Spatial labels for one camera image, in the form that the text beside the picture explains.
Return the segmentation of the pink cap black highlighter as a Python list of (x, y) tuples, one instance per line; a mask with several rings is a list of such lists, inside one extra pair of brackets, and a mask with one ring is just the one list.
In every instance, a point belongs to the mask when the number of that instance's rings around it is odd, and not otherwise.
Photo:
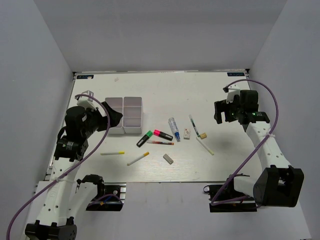
[(155, 129), (155, 130), (153, 131), (153, 134), (154, 134), (155, 136), (157, 136), (157, 137), (160, 137), (160, 138), (165, 139), (165, 140), (168, 140), (168, 141), (172, 141), (172, 140), (173, 140), (173, 136), (171, 136), (171, 135), (169, 135), (169, 134), (167, 134), (167, 133), (165, 133), (165, 132), (162, 132), (162, 131), (160, 131), (160, 130), (157, 130), (157, 129)]

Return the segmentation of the white pencil pale yellow tip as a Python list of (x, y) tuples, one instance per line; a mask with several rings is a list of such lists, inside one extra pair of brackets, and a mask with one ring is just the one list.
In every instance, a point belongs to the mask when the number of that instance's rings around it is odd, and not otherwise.
[(213, 156), (214, 152), (197, 136), (196, 140)]

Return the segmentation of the green cap black highlighter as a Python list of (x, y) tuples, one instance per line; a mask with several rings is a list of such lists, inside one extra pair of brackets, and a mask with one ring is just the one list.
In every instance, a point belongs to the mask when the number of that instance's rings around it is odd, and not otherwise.
[(143, 146), (153, 135), (153, 132), (151, 130), (149, 130), (136, 144), (136, 146), (138, 148), (140, 148), (141, 146)]

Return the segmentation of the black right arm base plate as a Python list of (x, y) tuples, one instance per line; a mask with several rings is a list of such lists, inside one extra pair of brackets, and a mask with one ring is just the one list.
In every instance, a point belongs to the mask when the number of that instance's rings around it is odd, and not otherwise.
[(259, 207), (255, 200), (244, 193), (235, 191), (231, 183), (211, 204), (212, 199), (222, 186), (222, 183), (214, 183), (203, 187), (203, 193), (209, 196), (209, 211), (211, 213), (250, 213), (258, 210)]

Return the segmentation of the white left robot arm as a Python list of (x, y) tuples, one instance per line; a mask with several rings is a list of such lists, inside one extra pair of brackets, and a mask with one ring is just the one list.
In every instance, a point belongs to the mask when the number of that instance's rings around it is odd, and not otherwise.
[(86, 175), (76, 179), (80, 163), (88, 149), (88, 139), (95, 132), (107, 133), (122, 120), (123, 114), (112, 109), (105, 101), (102, 111), (90, 100), (79, 99), (76, 106), (66, 111), (65, 125), (58, 133), (54, 161), (45, 201), (34, 223), (25, 227), (31, 240), (74, 240), (76, 220), (89, 203), (105, 196), (102, 176)]

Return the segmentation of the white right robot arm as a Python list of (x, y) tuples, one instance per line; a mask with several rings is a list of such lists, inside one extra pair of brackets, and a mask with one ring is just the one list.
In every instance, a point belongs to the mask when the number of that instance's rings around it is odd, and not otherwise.
[(285, 158), (271, 133), (268, 115), (259, 111), (259, 95), (255, 90), (225, 89), (227, 98), (214, 104), (214, 118), (222, 123), (238, 121), (252, 141), (262, 172), (259, 178), (237, 173), (230, 175), (222, 188), (236, 200), (240, 196), (252, 197), (259, 206), (289, 207), (297, 205), (304, 181), (304, 173), (294, 168)]

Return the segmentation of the green ink clear pen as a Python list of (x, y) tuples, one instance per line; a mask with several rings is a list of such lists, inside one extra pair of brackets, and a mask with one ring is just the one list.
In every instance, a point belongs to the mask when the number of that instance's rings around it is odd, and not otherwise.
[(195, 131), (195, 133), (196, 133), (196, 136), (197, 136), (197, 137), (200, 137), (200, 134), (199, 134), (198, 129), (197, 129), (196, 125), (195, 125), (195, 122), (194, 122), (194, 119), (193, 119), (192, 115), (189, 114), (188, 117), (189, 117), (190, 122), (191, 122), (191, 124), (192, 124), (192, 127), (193, 127), (193, 129), (194, 129), (194, 131)]

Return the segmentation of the clear glue bottle blue cap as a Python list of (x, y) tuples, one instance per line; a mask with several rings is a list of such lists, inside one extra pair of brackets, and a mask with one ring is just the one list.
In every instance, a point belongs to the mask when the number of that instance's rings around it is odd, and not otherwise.
[(172, 131), (172, 133), (174, 134), (175, 136), (175, 139), (180, 142), (181, 141), (181, 138), (180, 138), (180, 133), (179, 133), (179, 129), (177, 127), (177, 124), (176, 124), (176, 121), (173, 117), (169, 118), (168, 119), (168, 124), (170, 126), (170, 129)]

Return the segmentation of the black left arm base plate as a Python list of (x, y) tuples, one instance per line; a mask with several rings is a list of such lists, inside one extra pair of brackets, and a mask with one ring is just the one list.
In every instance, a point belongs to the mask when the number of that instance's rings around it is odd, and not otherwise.
[(105, 196), (97, 195), (87, 206), (89, 212), (120, 212), (123, 208), (126, 197), (125, 183), (106, 183), (104, 185)]

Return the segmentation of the red ink clear pen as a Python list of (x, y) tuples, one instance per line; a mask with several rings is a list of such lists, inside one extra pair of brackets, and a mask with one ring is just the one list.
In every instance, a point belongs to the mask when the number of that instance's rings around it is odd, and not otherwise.
[(155, 141), (155, 140), (147, 140), (146, 143), (154, 144), (154, 145), (168, 145), (168, 146), (173, 146), (174, 145), (174, 142)]

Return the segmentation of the white pencil orange tip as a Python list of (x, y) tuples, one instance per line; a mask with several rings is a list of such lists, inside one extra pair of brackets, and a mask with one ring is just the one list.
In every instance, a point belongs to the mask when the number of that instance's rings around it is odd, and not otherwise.
[(135, 158), (134, 160), (132, 160), (131, 162), (127, 163), (127, 166), (131, 166), (132, 164), (138, 162), (139, 160), (143, 159), (144, 157), (148, 156), (150, 153), (149, 152), (145, 152), (142, 155), (138, 156), (137, 158)]

